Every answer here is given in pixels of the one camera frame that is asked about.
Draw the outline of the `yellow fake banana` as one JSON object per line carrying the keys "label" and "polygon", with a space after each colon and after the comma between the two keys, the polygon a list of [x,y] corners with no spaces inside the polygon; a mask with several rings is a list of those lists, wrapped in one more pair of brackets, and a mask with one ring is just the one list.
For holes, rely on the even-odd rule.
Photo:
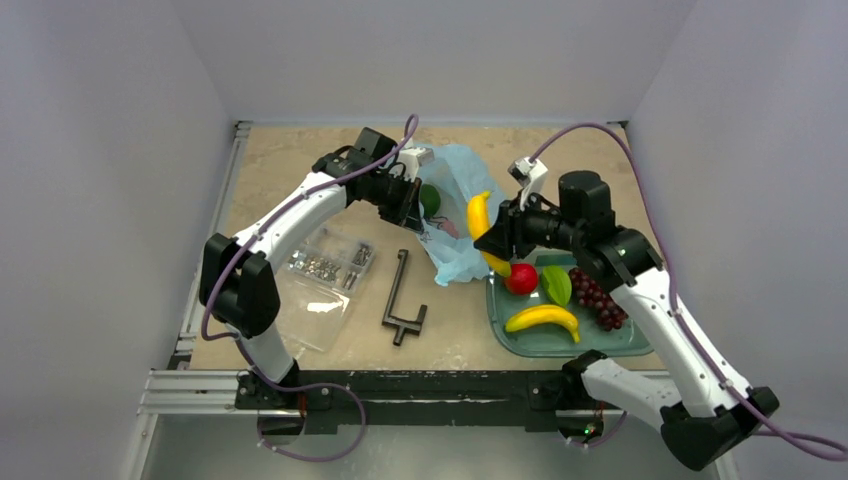
{"label": "yellow fake banana", "polygon": [[579,320],[565,308],[552,305],[528,307],[511,316],[504,325],[506,333],[516,333],[532,327],[553,324],[565,329],[574,343],[580,343]]}
{"label": "yellow fake banana", "polygon": [[[467,204],[467,228],[473,241],[481,238],[491,227],[487,207],[487,201],[490,195],[490,191],[483,191],[473,196]],[[490,269],[496,274],[503,278],[509,278],[511,276],[512,269],[508,261],[499,259],[488,252],[480,251],[480,253]]]}

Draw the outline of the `red fake apple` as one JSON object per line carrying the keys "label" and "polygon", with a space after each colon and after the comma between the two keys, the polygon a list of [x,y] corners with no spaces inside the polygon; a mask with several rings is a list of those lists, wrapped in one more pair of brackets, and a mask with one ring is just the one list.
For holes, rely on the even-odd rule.
{"label": "red fake apple", "polygon": [[513,295],[529,295],[535,291],[539,283],[536,268],[527,263],[514,263],[510,273],[504,278],[506,290]]}

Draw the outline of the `blue plastic bag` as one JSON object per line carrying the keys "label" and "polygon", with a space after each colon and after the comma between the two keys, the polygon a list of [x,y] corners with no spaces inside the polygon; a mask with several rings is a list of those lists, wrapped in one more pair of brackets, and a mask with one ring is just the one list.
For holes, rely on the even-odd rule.
{"label": "blue plastic bag", "polygon": [[471,147],[461,144],[421,147],[428,152],[417,173],[422,180],[422,192],[437,193],[439,198],[435,212],[430,211],[431,200],[419,201],[424,225],[418,240],[436,269],[434,281],[446,287],[482,279],[489,274],[490,267],[473,246],[467,228],[467,205],[473,196],[488,191],[491,193],[488,214],[494,218],[498,204],[506,196],[484,160]]}

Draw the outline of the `green fake lime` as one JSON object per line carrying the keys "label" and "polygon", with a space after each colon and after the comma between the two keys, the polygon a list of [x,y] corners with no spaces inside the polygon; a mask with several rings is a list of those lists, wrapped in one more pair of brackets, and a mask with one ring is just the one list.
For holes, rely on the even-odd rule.
{"label": "green fake lime", "polygon": [[551,304],[567,307],[572,296],[572,281],[561,266],[545,266],[540,274],[540,285]]}

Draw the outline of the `red fake grapes bunch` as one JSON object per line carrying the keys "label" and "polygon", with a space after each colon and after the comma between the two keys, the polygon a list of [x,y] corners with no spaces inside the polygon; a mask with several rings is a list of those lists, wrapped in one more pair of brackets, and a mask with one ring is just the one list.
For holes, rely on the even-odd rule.
{"label": "red fake grapes bunch", "polygon": [[587,308],[595,323],[604,331],[619,330],[628,319],[628,314],[600,285],[579,267],[568,271],[572,285],[572,296],[579,306]]}

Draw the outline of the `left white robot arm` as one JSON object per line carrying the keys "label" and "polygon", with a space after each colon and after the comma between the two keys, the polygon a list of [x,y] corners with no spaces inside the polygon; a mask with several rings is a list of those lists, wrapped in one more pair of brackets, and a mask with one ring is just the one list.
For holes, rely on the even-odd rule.
{"label": "left white robot arm", "polygon": [[203,306],[201,336],[213,340],[211,319],[223,337],[236,342],[250,368],[262,378],[259,395],[272,408],[297,399],[292,377],[296,362],[276,330],[281,299],[276,274],[295,248],[352,203],[368,202],[381,220],[420,233],[421,179],[401,160],[411,140],[401,141],[364,128],[356,141],[320,157],[304,180],[278,206],[233,236],[212,235],[202,252],[198,301]]}

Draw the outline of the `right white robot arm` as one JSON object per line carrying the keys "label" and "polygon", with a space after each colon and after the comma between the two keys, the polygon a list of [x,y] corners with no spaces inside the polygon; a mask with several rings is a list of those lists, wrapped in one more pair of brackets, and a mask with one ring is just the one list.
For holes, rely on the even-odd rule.
{"label": "right white robot arm", "polygon": [[501,203],[488,218],[483,192],[467,206],[476,249],[501,261],[543,246],[572,253],[589,278],[622,307],[659,355],[674,385],[664,387],[597,351],[564,365],[564,399],[618,406],[659,432],[671,454],[700,471],[752,436],[779,408],[767,386],[754,387],[718,352],[671,292],[670,272],[647,238],[617,224],[609,185],[593,171],[558,181],[559,205],[544,210],[529,190]]}

